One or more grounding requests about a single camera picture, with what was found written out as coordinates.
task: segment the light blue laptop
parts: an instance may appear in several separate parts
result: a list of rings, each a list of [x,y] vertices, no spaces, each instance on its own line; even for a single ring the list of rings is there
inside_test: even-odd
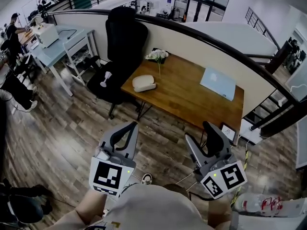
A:
[[[236,81],[225,74],[207,67],[201,85],[232,101],[235,96]]]

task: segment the wooden floor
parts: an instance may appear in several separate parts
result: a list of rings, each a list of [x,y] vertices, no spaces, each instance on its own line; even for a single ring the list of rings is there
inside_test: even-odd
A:
[[[4,176],[14,186],[42,184],[53,193],[53,211],[35,224],[36,229],[52,225],[76,206],[88,189],[90,159],[102,134],[116,124],[135,120],[134,106],[123,104],[115,109],[115,118],[108,118],[110,104],[96,99],[86,87],[61,75],[71,85],[69,97],[55,81],[52,73],[40,75],[38,105],[30,113],[17,111],[9,116]],[[134,176],[151,173],[154,183],[176,183],[192,173],[193,164],[184,141],[185,132],[201,138],[201,131],[162,111],[152,108],[138,122],[140,132]],[[245,160],[244,140],[232,149]],[[256,146],[251,150],[246,170],[248,184],[242,192],[278,194],[284,199],[296,198],[300,192],[300,174],[295,171],[296,126]],[[190,176],[179,183],[186,189],[195,179]],[[192,192],[203,194],[196,184]],[[204,219],[207,203],[192,199]]]

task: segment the light blue desk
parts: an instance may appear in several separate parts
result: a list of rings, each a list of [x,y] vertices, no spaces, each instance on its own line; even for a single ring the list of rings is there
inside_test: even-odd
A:
[[[65,84],[61,76],[58,74],[57,70],[54,68],[54,64],[66,55],[63,43],[66,43],[70,40],[78,41],[78,39],[82,40],[83,38],[88,37],[89,41],[92,42],[91,50],[93,54],[98,55],[97,49],[94,44],[93,30],[70,25],[57,25],[56,30],[59,33],[59,39],[57,41],[55,41],[47,48],[42,48],[40,45],[38,45],[35,49],[30,49],[30,52],[37,64],[43,69],[44,73],[46,73],[46,70],[41,63],[43,63],[51,70],[57,81],[59,81],[62,87],[66,90],[67,94],[69,96],[72,96],[72,92],[70,91],[69,87]]]

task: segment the wooden table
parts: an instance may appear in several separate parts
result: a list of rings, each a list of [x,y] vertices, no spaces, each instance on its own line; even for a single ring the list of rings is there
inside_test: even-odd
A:
[[[200,85],[205,68],[175,55],[161,65],[144,60],[121,87],[137,99],[160,108],[203,129],[203,121],[222,127],[222,123],[236,130],[237,144],[243,112],[244,90],[236,86],[235,97],[229,101]],[[132,80],[140,75],[152,75],[156,89],[137,93]]]

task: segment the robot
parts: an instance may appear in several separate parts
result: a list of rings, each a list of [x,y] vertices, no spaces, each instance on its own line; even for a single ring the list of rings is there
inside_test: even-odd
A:
[[[186,133],[189,154],[196,165],[195,178],[213,199],[220,198],[247,182],[240,161],[231,153],[226,135],[215,125],[203,122],[208,134],[205,153],[193,136]],[[92,157],[89,177],[90,187],[98,192],[118,195],[132,175],[133,161],[139,127],[136,122],[126,122],[104,133]],[[124,146],[117,143],[126,136]]]

